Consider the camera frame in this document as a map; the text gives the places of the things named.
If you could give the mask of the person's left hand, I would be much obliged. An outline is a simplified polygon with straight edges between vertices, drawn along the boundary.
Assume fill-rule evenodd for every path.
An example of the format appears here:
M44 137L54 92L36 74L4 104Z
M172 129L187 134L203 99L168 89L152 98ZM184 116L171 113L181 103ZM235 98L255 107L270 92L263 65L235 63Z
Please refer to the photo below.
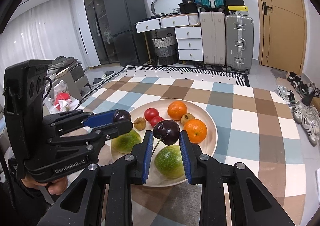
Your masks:
M26 175L24 178L21 179L21 182L24 186L31 189L40 190L40 187L45 187L47 183L39 183L31 175ZM50 182L50 186L48 186L48 192L51 195L61 195L67 189L68 186L68 178L62 177L57 180Z

